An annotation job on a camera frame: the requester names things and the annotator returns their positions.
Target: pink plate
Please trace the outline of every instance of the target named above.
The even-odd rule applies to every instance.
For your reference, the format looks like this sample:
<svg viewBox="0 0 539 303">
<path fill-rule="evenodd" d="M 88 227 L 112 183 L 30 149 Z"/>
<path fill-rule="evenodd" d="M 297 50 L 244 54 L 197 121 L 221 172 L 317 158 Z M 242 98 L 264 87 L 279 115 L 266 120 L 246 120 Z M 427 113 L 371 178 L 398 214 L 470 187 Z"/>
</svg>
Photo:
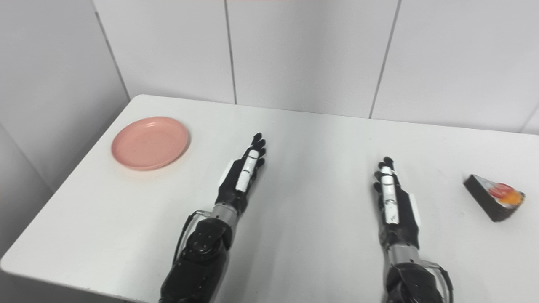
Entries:
<svg viewBox="0 0 539 303">
<path fill-rule="evenodd" d="M 189 132 L 178 120 L 150 117 L 122 129 L 112 142 L 112 155 L 129 168 L 151 170 L 178 158 L 188 140 Z"/>
</svg>

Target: tile grout line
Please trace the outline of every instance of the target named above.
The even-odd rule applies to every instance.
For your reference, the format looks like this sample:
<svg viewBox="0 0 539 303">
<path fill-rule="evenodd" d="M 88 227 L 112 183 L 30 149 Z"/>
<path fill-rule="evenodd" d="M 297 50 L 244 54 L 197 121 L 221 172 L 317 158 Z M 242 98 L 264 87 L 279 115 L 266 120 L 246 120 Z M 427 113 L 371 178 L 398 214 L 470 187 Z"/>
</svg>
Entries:
<svg viewBox="0 0 539 303">
<path fill-rule="evenodd" d="M 22 147 L 19 146 L 19 143 L 17 143 L 17 141 L 15 141 L 15 139 L 13 138 L 13 136 L 8 132 L 8 130 L 2 125 L 2 123 L 0 122 L 0 128 L 6 133 L 6 135 L 8 136 L 8 138 L 11 140 L 11 143 L 13 143 L 13 145 L 15 146 L 15 148 L 17 148 L 17 150 L 20 152 L 20 154 L 23 156 L 24 160 L 26 160 L 28 162 L 28 164 L 30 165 L 30 167 L 32 168 L 32 170 L 36 173 L 36 175 L 38 176 L 38 178 L 41 180 L 41 182 L 43 182 L 43 184 L 47 187 L 48 190 L 50 190 L 51 192 L 51 195 L 54 194 L 56 192 L 55 189 L 52 188 L 52 186 L 47 182 L 45 181 L 45 177 L 43 177 L 43 175 L 41 175 L 41 173 L 39 172 L 39 170 L 36 168 L 36 166 L 34 165 L 34 163 L 32 161 L 30 161 L 30 158 L 28 158 L 28 156 L 26 155 L 26 153 L 23 151 Z"/>
<path fill-rule="evenodd" d="M 374 112 L 374 105 L 376 103 L 376 98 L 378 97 L 378 90 L 380 89 L 380 84 L 382 83 L 382 76 L 384 75 L 385 62 L 388 59 L 389 47 L 391 46 L 391 40 L 393 39 L 393 32 L 395 31 L 395 25 L 397 24 L 397 17 L 399 16 L 400 3 L 402 0 L 399 0 L 397 3 L 397 9 L 395 10 L 395 17 L 393 18 L 393 24 L 391 24 L 391 31 L 389 32 L 388 45 L 385 48 L 384 60 L 382 61 L 382 68 L 380 69 L 380 76 L 378 76 L 378 83 L 376 84 L 376 90 L 374 92 L 374 98 L 372 99 L 371 110 L 369 113 L 369 119 L 372 119 L 372 113 Z"/>
<path fill-rule="evenodd" d="M 234 56 L 232 55 L 232 38 L 230 35 L 230 20 L 229 20 L 229 6 L 227 0 L 223 0 L 225 4 L 225 20 L 226 20 L 226 34 L 229 40 L 229 53 L 230 53 L 230 68 L 232 70 L 232 89 L 234 91 L 234 104 L 238 104 L 238 96 L 236 94 L 236 75 L 234 73 Z"/>
<path fill-rule="evenodd" d="M 122 83 L 123 91 L 126 93 L 127 101 L 130 102 L 131 97 L 129 96 L 129 92 L 127 91 L 126 83 L 123 80 L 122 73 L 120 72 L 120 67 L 118 66 L 116 57 L 114 57 L 114 53 L 112 52 L 112 47 L 107 38 L 107 34 L 105 33 L 105 27 L 103 26 L 103 23 L 101 22 L 101 17 L 99 16 L 99 13 L 97 11 L 95 12 L 95 17 L 98 20 L 99 28 L 101 29 L 101 33 L 103 34 L 103 38 L 105 39 L 105 44 L 107 44 L 108 52 L 110 53 L 110 57 L 112 58 L 112 62 L 114 63 L 114 67 L 116 68 L 116 72 L 118 73 L 118 77 L 120 77 L 120 83 Z"/>
<path fill-rule="evenodd" d="M 522 127 L 519 129 L 519 133 L 521 133 L 521 132 L 524 131 L 524 129 L 526 128 L 526 126 L 528 126 L 528 123 L 530 123 L 531 118 L 534 117 L 534 115 L 537 113 L 538 110 L 539 110 L 539 101 L 538 101 L 537 104 L 534 106 L 534 109 L 531 110 L 531 113 L 528 115 L 528 117 L 526 118 L 526 120 L 524 120 L 524 124 L 523 124 Z"/>
</svg>

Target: black cable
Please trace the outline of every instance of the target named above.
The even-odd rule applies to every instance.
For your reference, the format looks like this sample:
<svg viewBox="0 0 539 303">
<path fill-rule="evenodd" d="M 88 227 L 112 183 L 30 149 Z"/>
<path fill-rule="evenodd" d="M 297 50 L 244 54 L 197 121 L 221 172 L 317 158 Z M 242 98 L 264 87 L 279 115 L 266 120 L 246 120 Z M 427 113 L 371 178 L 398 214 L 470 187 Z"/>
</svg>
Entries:
<svg viewBox="0 0 539 303">
<path fill-rule="evenodd" d="M 191 221 L 193 221 L 193 218 L 196 215 L 197 215 L 197 211 L 193 212 L 189 217 L 187 217 L 187 220 L 185 220 L 185 224 L 183 224 L 182 233 L 179 236 L 178 244 L 176 244 L 176 250 L 174 251 L 174 257 L 172 259 L 172 266 L 174 266 L 174 263 L 176 263 L 176 260 L 178 259 L 179 246 L 182 243 L 183 235 L 185 234 L 185 231 L 189 227 L 189 224 L 191 224 Z"/>
<path fill-rule="evenodd" d="M 447 286 L 447 289 L 449 290 L 449 303 L 453 303 L 453 283 L 451 282 L 449 273 L 443 267 L 439 265 L 438 265 L 438 270 L 440 271 L 441 276 L 444 277 L 445 285 Z"/>
</svg>

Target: robotic hand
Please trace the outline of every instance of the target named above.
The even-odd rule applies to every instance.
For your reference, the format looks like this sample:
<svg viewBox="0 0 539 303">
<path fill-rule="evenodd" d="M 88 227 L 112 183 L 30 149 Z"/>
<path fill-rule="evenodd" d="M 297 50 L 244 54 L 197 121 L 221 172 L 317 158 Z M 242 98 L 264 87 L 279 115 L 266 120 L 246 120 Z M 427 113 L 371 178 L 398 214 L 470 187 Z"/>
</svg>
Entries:
<svg viewBox="0 0 539 303">
<path fill-rule="evenodd" d="M 448 273 L 440 265 L 419 258 L 417 211 L 408 193 L 400 187 L 393 160 L 385 157 L 378 167 L 374 188 L 379 193 L 382 216 L 380 243 L 390 263 L 385 283 L 387 303 L 442 303 L 436 279 L 427 268 L 440 271 L 449 293 L 446 302 L 453 303 L 453 285 Z"/>
<path fill-rule="evenodd" d="M 211 300 L 232 245 L 233 229 L 247 208 L 247 194 L 257 171 L 264 165 L 265 144 L 262 134 L 256 134 L 243 156 L 229 164 L 213 210 L 197 210 L 188 217 L 176 246 L 172 269 L 161 287 L 159 303 L 206 303 Z M 206 219 L 198 222 L 178 256 L 185 231 L 195 215 Z"/>
</svg>

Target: white table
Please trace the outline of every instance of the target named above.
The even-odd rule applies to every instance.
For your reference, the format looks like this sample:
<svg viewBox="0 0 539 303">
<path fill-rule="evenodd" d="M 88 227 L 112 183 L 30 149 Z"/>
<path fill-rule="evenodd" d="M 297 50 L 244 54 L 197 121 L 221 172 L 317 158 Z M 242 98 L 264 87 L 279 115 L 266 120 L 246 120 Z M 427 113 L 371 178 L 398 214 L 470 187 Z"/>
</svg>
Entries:
<svg viewBox="0 0 539 303">
<path fill-rule="evenodd" d="M 148 116 L 189 129 L 171 165 L 132 171 L 110 144 Z M 290 112 L 141 95 L 95 144 L 3 257 L 18 276 L 156 302 L 188 214 L 211 209 L 229 160 L 251 136 L 267 162 L 239 222 L 217 302 L 380 302 L 384 258 L 372 173 L 383 156 L 416 194 L 421 255 L 450 272 L 455 302 L 536 300 L 539 136 Z M 505 182 L 525 204 L 493 223 L 462 185 Z"/>
</svg>

